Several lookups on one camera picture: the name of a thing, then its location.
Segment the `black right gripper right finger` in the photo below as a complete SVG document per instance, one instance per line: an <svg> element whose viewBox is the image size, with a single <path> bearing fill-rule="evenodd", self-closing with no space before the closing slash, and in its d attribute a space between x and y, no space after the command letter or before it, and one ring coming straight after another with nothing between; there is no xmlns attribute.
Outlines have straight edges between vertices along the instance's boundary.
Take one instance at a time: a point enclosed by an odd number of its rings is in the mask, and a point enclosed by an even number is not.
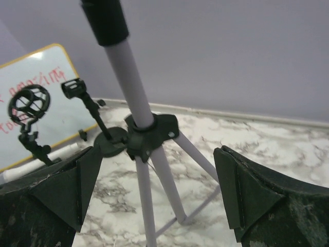
<svg viewBox="0 0 329 247"><path fill-rule="evenodd" d="M227 146L213 152L229 228L242 246L328 246L328 188Z"/></svg>

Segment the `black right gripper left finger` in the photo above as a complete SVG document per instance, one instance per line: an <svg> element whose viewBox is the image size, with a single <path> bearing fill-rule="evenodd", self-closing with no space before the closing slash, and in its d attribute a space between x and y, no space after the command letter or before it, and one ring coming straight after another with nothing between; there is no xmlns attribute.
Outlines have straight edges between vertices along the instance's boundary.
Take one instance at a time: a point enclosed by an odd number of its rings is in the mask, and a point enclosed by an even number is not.
<svg viewBox="0 0 329 247"><path fill-rule="evenodd" d="M101 162L100 147L87 147L1 185L1 246L72 246Z"/></svg>

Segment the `white handheld microphone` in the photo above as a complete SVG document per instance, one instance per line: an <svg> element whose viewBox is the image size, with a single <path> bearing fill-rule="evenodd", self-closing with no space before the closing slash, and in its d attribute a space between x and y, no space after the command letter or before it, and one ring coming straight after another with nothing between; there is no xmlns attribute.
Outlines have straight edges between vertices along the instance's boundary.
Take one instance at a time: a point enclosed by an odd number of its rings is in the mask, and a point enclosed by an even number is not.
<svg viewBox="0 0 329 247"><path fill-rule="evenodd" d="M50 153L49 158L53 163L57 163L72 156L78 151L80 151L80 147L77 143L74 143ZM17 168L5 170L1 173L1 185L17 180L39 168L42 168L43 166L45 166L45 164L42 161L33 160Z"/></svg>

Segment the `black round-base mic stand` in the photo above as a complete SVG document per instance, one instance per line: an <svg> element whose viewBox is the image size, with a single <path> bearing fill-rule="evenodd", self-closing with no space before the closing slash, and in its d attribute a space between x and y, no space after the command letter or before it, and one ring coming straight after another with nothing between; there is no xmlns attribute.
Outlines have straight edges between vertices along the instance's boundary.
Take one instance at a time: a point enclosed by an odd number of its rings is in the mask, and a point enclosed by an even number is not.
<svg viewBox="0 0 329 247"><path fill-rule="evenodd" d="M98 124L101 133L95 138L94 145L100 146L103 157L114 157L126 149L127 130L121 127L106 127L99 113L99 107L104 106L105 103L103 101L96 103L92 100L82 79L76 78L63 82L61 89L66 98L81 99L92 118Z"/></svg>

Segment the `black tripod mic stand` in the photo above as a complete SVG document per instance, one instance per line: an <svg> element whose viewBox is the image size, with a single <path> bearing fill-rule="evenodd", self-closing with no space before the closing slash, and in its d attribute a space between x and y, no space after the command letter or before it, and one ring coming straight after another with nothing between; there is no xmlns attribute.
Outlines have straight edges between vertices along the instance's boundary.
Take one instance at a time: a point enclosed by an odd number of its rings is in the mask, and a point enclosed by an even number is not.
<svg viewBox="0 0 329 247"><path fill-rule="evenodd" d="M61 158L53 161L49 158L51 146L40 146L36 139L38 131L31 131L32 125L45 116L50 106L50 94L48 90L38 84L28 85L10 99L8 103L8 116L21 126L18 139L20 143L31 152L34 158L39 159L46 166L60 162Z"/></svg>

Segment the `lilac music stand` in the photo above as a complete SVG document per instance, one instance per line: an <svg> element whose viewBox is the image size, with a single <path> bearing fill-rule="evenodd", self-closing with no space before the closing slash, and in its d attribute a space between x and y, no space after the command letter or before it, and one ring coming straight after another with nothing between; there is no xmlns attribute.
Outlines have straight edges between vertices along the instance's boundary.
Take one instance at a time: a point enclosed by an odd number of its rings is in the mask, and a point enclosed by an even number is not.
<svg viewBox="0 0 329 247"><path fill-rule="evenodd" d="M131 115L125 120L129 134L127 152L136 162L146 243L147 246L156 246L157 237L173 223L190 223L220 192L217 187L191 215L186 215L162 146L163 142L174 140L215 181L218 180L216 170L182 134L174 115L156 115L151 112L129 44L129 30L120 1L81 1L80 4L98 44L107 54L131 111ZM158 231L155 229L148 160L154 165L175 215L173 220Z"/></svg>

